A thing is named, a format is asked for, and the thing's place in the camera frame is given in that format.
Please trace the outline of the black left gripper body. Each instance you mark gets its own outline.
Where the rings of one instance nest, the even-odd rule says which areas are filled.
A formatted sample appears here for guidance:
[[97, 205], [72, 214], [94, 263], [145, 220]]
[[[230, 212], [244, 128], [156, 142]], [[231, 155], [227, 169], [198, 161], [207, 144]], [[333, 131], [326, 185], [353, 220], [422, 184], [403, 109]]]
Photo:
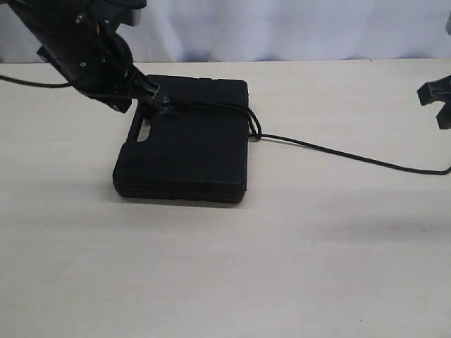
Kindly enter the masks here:
[[131, 106], [133, 59], [119, 35], [68, 35], [63, 38], [63, 76], [79, 93], [124, 113]]

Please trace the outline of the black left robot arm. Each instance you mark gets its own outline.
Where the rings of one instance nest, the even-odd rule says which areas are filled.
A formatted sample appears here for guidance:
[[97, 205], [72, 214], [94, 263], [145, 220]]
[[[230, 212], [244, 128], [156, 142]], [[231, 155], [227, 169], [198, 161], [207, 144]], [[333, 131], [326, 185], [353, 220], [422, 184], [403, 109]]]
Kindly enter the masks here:
[[136, 99], [160, 109], [168, 95], [134, 64], [120, 24], [136, 25], [146, 1], [7, 1], [41, 43], [38, 54], [82, 95], [126, 112]]

